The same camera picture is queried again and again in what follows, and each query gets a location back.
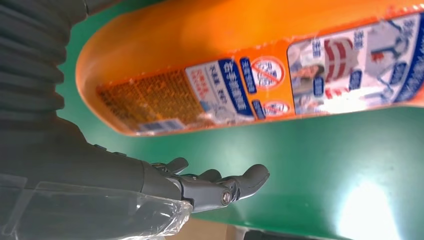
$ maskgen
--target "clear plastic wrap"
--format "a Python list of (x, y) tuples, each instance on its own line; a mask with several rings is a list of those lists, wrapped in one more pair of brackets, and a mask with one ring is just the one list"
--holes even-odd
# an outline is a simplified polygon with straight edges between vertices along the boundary
[(0, 174), (0, 239), (159, 240), (193, 207), (139, 192), (40, 182)]

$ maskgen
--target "green table surface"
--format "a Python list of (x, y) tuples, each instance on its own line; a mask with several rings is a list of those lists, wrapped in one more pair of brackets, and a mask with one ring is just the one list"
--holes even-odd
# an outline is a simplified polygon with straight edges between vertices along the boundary
[(424, 236), (424, 109), (391, 108), (329, 117), (207, 130), (163, 137), (127, 137), (82, 102), (75, 65), (89, 37), (117, 15), (154, 0), (127, 0), (72, 31), (58, 87), (59, 112), (92, 144), (148, 162), (185, 157), (186, 173), (217, 169), (242, 174), (264, 164), (271, 176), (253, 197), (194, 214), (200, 219), (291, 234), (356, 240), (419, 240)]

